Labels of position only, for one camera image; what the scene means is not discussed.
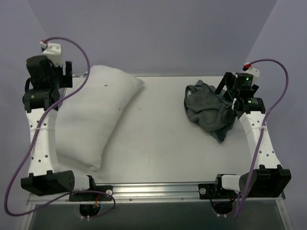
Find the white pillow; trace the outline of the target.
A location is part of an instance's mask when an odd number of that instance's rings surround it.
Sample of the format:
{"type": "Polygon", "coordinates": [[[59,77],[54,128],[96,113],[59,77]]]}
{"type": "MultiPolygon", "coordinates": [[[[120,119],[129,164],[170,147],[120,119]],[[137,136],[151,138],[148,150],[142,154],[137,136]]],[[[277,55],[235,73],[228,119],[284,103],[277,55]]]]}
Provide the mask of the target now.
{"type": "Polygon", "coordinates": [[[56,120],[57,155],[75,161],[93,172],[101,165],[102,153],[124,108],[139,92],[144,81],[120,69],[94,65],[88,81],[73,79],[70,94],[56,120]]]}

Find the zebra and green pillowcase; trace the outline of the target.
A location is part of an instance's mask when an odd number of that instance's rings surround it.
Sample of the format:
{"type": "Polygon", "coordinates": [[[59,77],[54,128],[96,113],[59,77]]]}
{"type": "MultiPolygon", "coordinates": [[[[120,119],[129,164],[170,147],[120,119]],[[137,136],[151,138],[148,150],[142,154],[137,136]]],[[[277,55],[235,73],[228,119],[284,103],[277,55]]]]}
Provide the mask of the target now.
{"type": "Polygon", "coordinates": [[[192,123],[223,143],[227,132],[233,128],[236,114],[231,102],[224,98],[225,90],[219,94],[216,88],[202,80],[185,88],[184,108],[192,123]]]}

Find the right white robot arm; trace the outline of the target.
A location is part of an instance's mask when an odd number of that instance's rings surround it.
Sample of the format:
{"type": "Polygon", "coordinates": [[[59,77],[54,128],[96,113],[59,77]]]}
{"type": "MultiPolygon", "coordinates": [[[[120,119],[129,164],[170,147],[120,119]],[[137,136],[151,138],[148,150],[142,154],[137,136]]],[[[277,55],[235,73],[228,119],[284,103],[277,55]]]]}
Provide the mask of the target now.
{"type": "Polygon", "coordinates": [[[253,83],[251,73],[226,72],[219,83],[216,94],[226,88],[224,98],[231,103],[245,131],[252,157],[250,171],[243,175],[219,174],[213,185],[213,192],[223,198],[231,191],[242,197],[278,197],[291,180],[289,169],[278,160],[266,126],[266,111],[261,98],[255,97],[258,86],[253,83]]]}

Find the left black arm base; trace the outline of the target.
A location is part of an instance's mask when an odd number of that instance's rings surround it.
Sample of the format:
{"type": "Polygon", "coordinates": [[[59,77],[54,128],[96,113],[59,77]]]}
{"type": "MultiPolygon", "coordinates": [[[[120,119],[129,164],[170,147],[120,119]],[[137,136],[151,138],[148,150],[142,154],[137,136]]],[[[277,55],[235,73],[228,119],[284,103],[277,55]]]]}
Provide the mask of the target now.
{"type": "Polygon", "coordinates": [[[82,218],[93,219],[101,217],[113,211],[116,201],[113,197],[112,185],[96,185],[85,192],[73,192],[69,195],[69,202],[89,202],[89,204],[79,204],[78,211],[82,218]],[[112,206],[103,211],[103,202],[112,202],[112,206]]]}

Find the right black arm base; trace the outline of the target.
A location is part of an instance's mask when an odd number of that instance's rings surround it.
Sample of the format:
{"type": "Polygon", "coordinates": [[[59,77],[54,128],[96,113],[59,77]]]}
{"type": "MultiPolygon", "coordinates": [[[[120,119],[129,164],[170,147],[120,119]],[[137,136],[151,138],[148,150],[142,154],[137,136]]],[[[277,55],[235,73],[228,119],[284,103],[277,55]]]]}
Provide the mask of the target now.
{"type": "Polygon", "coordinates": [[[232,214],[234,203],[241,194],[233,190],[227,190],[215,183],[198,184],[199,198],[202,200],[209,200],[214,213],[217,216],[227,216],[232,214]]]}

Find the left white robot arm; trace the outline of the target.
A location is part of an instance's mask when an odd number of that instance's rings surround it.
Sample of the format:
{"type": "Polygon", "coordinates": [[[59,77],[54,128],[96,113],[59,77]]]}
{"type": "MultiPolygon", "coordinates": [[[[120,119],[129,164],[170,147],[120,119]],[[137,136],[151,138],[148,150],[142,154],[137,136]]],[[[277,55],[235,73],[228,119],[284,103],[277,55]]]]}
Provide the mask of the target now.
{"type": "Polygon", "coordinates": [[[91,185],[91,176],[79,176],[71,170],[60,168],[56,153],[56,119],[59,89],[72,86],[68,62],[66,75],[46,55],[30,57],[26,67],[30,74],[23,96],[24,109],[30,127],[30,166],[28,176],[21,179],[22,189],[37,195],[47,196],[80,191],[80,196],[91,201],[97,189],[91,185]]]}

